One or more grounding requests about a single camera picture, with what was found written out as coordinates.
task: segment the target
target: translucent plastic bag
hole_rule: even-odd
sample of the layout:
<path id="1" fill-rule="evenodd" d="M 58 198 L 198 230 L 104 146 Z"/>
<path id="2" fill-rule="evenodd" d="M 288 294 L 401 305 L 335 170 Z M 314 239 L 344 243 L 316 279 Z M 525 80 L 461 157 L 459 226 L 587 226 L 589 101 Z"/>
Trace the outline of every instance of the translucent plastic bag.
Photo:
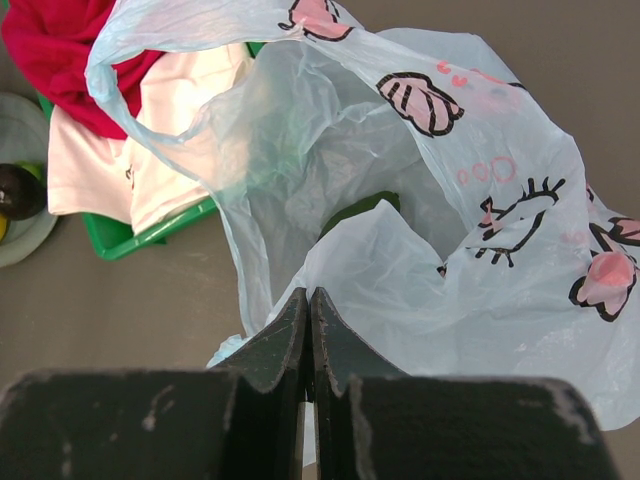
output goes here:
<path id="1" fill-rule="evenodd" d="M 274 43 L 182 135 L 128 114 L 112 64 L 244 41 Z M 87 78 L 218 202 L 248 334 L 295 286 L 321 285 L 409 373 L 554 376 L 604 428 L 640 414 L 640 223 L 595 197 L 572 138 L 478 37 L 372 34 L 331 0 L 120 0 Z M 317 242 L 381 190 L 401 214 L 383 202 Z"/>

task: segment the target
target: cream colored cloth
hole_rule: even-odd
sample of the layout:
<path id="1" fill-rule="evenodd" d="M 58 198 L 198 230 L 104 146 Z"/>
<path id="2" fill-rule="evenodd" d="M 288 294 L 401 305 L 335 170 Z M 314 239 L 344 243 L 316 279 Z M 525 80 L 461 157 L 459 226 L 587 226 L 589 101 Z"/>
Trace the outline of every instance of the cream colored cloth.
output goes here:
<path id="1" fill-rule="evenodd" d="M 244 44 L 164 55 L 140 84 L 137 120 L 156 132 L 182 133 L 202 105 L 244 77 L 251 62 Z M 181 159 L 187 168 L 202 161 L 212 159 Z M 199 170 L 195 163 L 193 170 Z M 208 195 L 133 139 L 98 137 L 58 107 L 51 117 L 48 191 L 53 214 L 97 213 L 131 224 L 135 233 Z"/>

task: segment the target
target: green basket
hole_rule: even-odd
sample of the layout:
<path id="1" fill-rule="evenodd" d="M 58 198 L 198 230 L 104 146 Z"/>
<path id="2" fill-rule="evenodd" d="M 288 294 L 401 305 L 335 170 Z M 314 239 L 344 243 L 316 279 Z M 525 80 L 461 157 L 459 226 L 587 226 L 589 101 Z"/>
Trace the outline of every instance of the green basket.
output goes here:
<path id="1" fill-rule="evenodd" d="M 263 43 L 247 43 L 249 52 L 254 58 L 263 46 Z M 53 104 L 40 94 L 38 94 L 38 100 L 47 119 L 50 119 Z M 98 256 L 104 260 L 118 260 L 146 246 L 167 243 L 167 236 L 179 232 L 217 210 L 215 202 L 209 197 L 138 235 L 133 234 L 130 225 L 112 218 L 94 213 L 83 213 L 82 217 L 89 232 L 91 244 Z"/>

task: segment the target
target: red cloth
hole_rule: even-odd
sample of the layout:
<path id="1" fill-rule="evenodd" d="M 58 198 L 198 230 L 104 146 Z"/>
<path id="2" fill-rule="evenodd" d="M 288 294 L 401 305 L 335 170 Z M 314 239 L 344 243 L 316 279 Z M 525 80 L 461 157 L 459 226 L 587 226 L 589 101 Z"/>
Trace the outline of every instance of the red cloth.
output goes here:
<path id="1" fill-rule="evenodd" d="M 126 138 L 89 96 L 84 70 L 115 0 L 11 0 L 2 37 L 31 84 L 93 133 Z M 118 88 L 134 117 L 140 81 L 162 52 L 145 51 L 116 67 Z"/>

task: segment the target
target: dark purple fruit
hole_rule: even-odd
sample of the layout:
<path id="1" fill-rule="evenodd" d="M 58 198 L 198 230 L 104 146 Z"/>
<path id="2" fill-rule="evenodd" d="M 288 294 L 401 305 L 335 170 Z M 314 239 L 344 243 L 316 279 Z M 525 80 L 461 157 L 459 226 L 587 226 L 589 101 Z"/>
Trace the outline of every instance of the dark purple fruit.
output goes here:
<path id="1" fill-rule="evenodd" d="M 47 189 L 29 171 L 11 163 L 0 163 L 0 215 L 26 220 L 47 205 Z"/>

